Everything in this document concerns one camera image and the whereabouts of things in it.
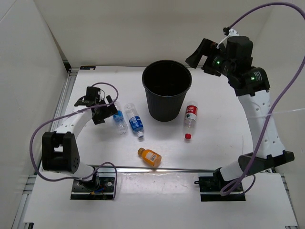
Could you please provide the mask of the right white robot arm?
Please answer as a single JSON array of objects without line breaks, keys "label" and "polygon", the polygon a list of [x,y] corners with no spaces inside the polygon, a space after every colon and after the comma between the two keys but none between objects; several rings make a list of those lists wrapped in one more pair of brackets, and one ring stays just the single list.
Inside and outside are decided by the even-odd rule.
[{"label": "right white robot arm", "polygon": [[293,152],[282,144],[274,118],[268,115],[271,108],[270,84],[263,68],[252,65],[253,42],[246,36],[233,36],[226,44],[203,39],[196,51],[186,59],[192,68],[198,66],[203,56],[207,59],[202,70],[210,75],[224,75],[241,103],[250,128],[253,152],[242,155],[236,162],[214,172],[214,186],[221,191],[239,178],[249,162],[246,175],[294,161]]}]

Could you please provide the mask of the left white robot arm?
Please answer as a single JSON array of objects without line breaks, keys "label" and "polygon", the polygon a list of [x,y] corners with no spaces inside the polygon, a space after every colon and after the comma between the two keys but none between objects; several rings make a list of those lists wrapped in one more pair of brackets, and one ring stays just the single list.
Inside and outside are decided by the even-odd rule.
[{"label": "left white robot arm", "polygon": [[88,86],[86,95],[74,104],[73,115],[55,131],[42,136],[43,169],[66,174],[89,191],[98,189],[100,179],[94,167],[81,162],[76,139],[89,121],[99,125],[118,113],[111,96],[102,96],[101,91],[98,87]]}]

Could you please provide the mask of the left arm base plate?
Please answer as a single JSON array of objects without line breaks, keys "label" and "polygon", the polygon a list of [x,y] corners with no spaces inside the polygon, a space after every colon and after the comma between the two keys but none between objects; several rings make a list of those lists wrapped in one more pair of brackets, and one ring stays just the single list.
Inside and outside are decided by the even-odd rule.
[{"label": "left arm base plate", "polygon": [[114,200],[116,175],[98,173],[91,181],[74,180],[71,188],[71,200]]}]

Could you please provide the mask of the clear bottle light blue label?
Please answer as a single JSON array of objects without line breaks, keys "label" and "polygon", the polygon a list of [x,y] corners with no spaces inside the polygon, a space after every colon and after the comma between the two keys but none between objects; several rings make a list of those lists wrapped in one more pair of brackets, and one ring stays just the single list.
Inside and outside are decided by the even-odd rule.
[{"label": "clear bottle light blue label", "polygon": [[123,112],[122,112],[122,108],[121,108],[120,103],[115,102],[114,105],[117,109],[117,113],[112,116],[113,121],[114,121],[115,126],[117,127],[118,133],[122,135],[122,134],[125,134],[127,132],[128,127],[127,127],[127,124],[124,120]]}]

